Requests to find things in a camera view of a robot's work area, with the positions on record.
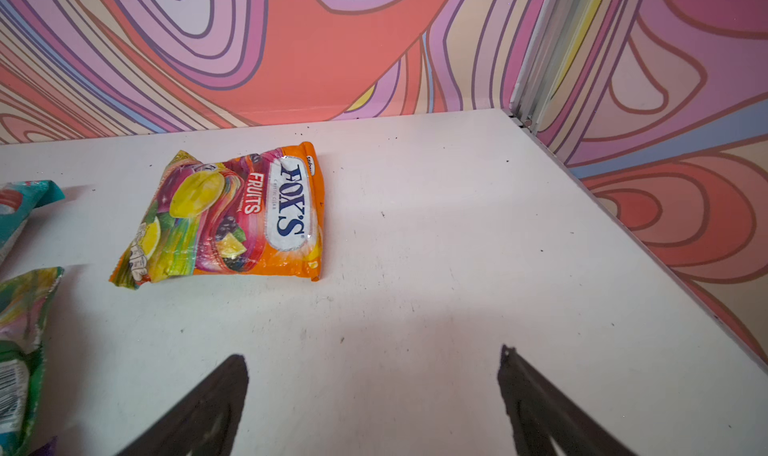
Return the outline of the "orange Fox's fruits candy bag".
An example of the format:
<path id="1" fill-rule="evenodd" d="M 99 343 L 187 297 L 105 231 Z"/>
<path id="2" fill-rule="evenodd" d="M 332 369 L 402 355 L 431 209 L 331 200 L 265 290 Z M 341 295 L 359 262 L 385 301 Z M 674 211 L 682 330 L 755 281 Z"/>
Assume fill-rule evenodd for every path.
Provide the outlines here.
<path id="1" fill-rule="evenodd" d="M 193 274 L 316 281 L 324 203 L 322 170 L 308 141 L 216 163 L 180 151 L 110 281 L 130 289 Z"/>

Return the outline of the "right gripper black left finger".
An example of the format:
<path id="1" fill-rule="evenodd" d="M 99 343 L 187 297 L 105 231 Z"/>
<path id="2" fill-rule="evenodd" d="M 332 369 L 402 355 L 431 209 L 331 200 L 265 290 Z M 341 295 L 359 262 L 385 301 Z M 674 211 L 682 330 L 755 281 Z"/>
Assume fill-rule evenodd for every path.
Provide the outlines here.
<path id="1" fill-rule="evenodd" d="M 229 455 L 249 383 L 245 358 L 232 354 L 122 455 Z"/>

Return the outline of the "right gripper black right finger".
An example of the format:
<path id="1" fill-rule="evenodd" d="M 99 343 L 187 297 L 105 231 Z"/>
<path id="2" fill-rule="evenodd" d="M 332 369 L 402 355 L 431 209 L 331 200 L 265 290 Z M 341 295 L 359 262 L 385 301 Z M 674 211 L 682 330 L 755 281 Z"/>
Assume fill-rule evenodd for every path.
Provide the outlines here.
<path id="1" fill-rule="evenodd" d="M 504 345 L 497 381 L 519 455 L 633 453 L 523 358 Z"/>

